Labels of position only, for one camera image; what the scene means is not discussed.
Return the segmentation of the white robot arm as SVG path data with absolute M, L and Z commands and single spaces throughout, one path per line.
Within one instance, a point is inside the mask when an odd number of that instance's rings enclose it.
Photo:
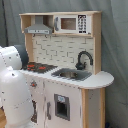
M 7 120 L 6 128 L 34 128 L 30 90 L 20 72 L 28 60 L 22 45 L 0 47 L 0 99 Z

